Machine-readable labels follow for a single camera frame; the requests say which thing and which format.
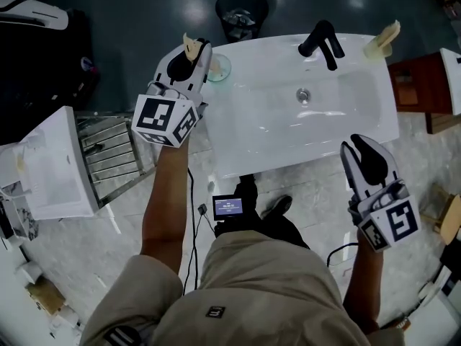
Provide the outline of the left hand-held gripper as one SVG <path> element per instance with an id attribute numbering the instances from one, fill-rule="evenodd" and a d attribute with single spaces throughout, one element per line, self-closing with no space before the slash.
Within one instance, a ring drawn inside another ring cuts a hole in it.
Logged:
<path id="1" fill-rule="evenodd" d="M 181 78 L 179 69 L 168 72 L 168 66 L 183 53 Z M 187 40 L 167 53 L 158 63 L 154 80 L 146 94 L 138 96 L 132 130 L 144 141 L 168 147 L 180 147 L 203 116 L 208 104 L 199 94 L 210 69 L 212 46 L 209 41 Z M 179 88 L 168 87 L 179 81 Z"/>

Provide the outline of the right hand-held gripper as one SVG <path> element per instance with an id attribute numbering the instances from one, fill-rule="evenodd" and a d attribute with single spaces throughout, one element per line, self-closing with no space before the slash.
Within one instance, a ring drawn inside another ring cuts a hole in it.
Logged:
<path id="1" fill-rule="evenodd" d="M 347 142 L 340 147 L 346 178 L 356 195 L 349 201 L 349 212 L 373 251 L 383 252 L 421 230 L 418 204 L 405 182 L 397 179 L 395 159 L 384 146 L 360 134 L 351 135 L 351 141 L 359 158 Z M 380 184 L 386 187 L 363 201 L 358 200 L 357 196 L 367 196 L 368 185 Z"/>

